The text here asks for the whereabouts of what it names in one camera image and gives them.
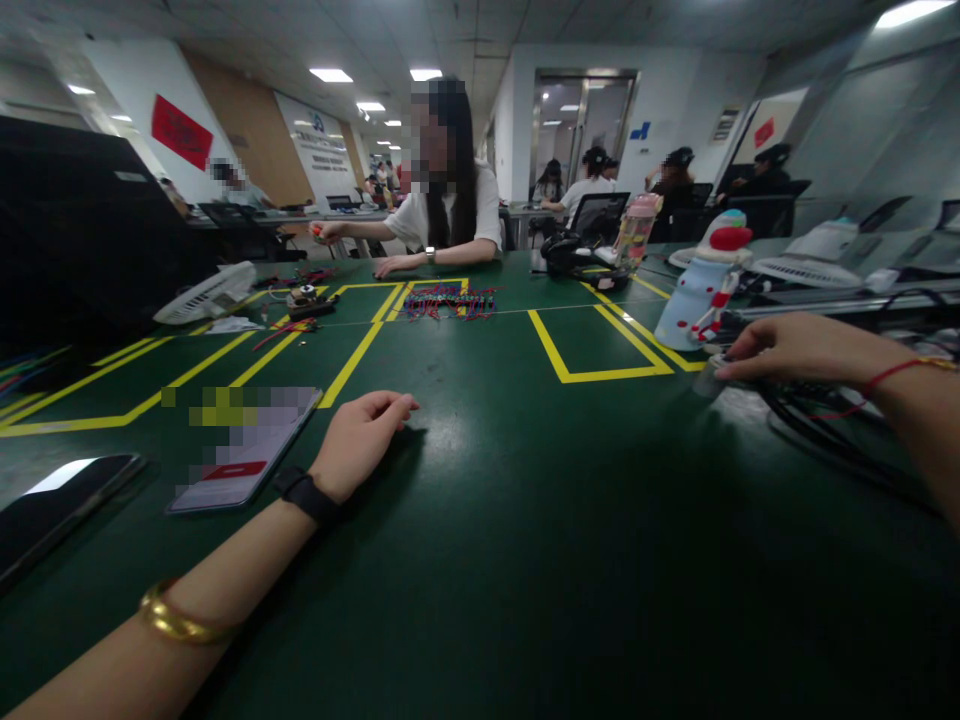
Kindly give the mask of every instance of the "smartwatch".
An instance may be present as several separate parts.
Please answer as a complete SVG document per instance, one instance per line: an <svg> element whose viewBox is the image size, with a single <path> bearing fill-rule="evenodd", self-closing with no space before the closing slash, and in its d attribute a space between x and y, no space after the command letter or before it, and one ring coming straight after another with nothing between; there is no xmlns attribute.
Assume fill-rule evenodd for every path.
<svg viewBox="0 0 960 720"><path fill-rule="evenodd" d="M295 465L283 468L273 480L280 496L293 503L321 525L333 525L340 517L340 506L313 484L313 476Z"/></svg>

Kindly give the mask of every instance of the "forearm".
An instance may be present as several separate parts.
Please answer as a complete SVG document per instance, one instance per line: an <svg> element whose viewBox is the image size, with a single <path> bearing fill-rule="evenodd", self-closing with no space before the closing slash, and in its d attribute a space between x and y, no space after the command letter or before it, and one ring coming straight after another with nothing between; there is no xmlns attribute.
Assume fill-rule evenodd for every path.
<svg viewBox="0 0 960 720"><path fill-rule="evenodd" d="M316 529L299 508L277 500L182 577L164 599L202 624L238 625ZM226 647L178 643L132 617L9 717L175 718Z"/></svg>
<svg viewBox="0 0 960 720"><path fill-rule="evenodd" d="M960 377L914 367L880 383L873 401L910 451L944 515L960 534Z"/></svg>

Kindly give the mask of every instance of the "white shirt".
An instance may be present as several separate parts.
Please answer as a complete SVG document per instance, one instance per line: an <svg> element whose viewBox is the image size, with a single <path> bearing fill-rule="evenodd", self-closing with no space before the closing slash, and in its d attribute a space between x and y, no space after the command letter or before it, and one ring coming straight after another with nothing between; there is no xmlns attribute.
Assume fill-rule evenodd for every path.
<svg viewBox="0 0 960 720"><path fill-rule="evenodd" d="M564 211L570 216L570 219L567 221L567 227L573 226L573 218L577 214L577 208L580 207L580 201L584 195L611 193L613 189L613 183L599 175L595 178L578 180L571 185L570 189L567 190L567 194L564 195L560 201L560 204L564 207Z"/></svg>
<svg viewBox="0 0 960 720"><path fill-rule="evenodd" d="M223 193L224 202L234 205L249 205L257 210L266 210L264 200L269 200L267 194L251 182L244 183L240 190L229 189Z"/></svg>
<svg viewBox="0 0 960 720"><path fill-rule="evenodd" d="M497 177L490 166L480 160L477 164L477 231L473 240L483 238L497 244L497 256L500 255L502 242L500 240L500 189L497 186ZM447 222L453 228L453 202L457 199L456 193L445 193L443 204L447 209ZM390 228L398 240L414 252L420 246L426 247L427 234L430 223L427 220L427 194L414 191L407 195L403 205L393 215L388 217L384 224Z"/></svg>

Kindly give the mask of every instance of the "blue sign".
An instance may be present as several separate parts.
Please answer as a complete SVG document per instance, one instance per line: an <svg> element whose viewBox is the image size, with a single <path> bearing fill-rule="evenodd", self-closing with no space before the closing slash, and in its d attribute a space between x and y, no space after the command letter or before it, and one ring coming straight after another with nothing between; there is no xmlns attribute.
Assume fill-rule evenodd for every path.
<svg viewBox="0 0 960 720"><path fill-rule="evenodd" d="M631 139L631 140L646 140L646 139L647 139L647 133L648 133L648 132L650 132L650 121L649 121L649 120L646 121L645 123L643 123L643 127L641 127L639 130L631 130L631 131L630 131L630 139Z"/></svg>

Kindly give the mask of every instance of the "doorway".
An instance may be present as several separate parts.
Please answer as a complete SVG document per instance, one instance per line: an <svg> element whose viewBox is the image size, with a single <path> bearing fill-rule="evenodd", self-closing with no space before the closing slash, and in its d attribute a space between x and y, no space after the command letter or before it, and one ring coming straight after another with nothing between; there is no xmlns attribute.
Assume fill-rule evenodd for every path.
<svg viewBox="0 0 960 720"><path fill-rule="evenodd" d="M640 80L636 70L537 70L530 188L550 160L560 162L564 188L584 177L580 158L599 145L623 154L628 113Z"/></svg>

